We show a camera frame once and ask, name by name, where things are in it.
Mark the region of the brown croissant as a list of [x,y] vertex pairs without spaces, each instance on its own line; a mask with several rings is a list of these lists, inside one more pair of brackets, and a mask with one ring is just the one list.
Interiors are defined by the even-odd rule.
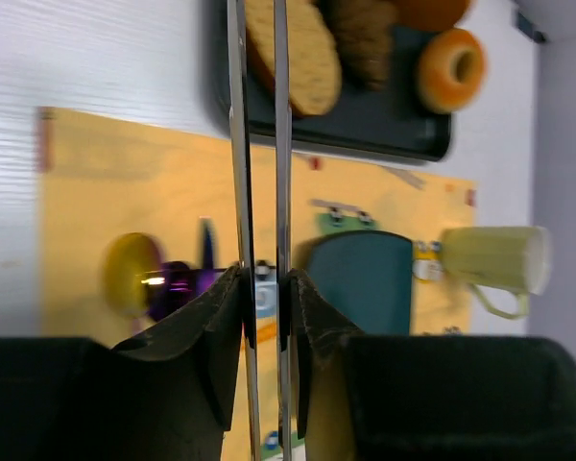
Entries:
[[392,1],[334,0],[325,6],[327,25],[348,73],[362,86],[381,90],[390,76],[392,29],[397,10]]

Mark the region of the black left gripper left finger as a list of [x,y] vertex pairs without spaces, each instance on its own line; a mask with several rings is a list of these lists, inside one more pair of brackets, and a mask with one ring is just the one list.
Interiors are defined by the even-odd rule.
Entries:
[[193,302],[114,347],[131,397],[118,460],[217,460],[230,428],[241,343],[231,266]]

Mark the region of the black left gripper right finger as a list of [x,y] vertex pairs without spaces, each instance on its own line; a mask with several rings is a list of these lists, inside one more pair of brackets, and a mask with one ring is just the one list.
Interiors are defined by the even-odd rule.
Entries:
[[330,305],[304,271],[287,279],[291,311],[293,413],[308,460],[355,460],[357,448],[341,354],[361,333]]

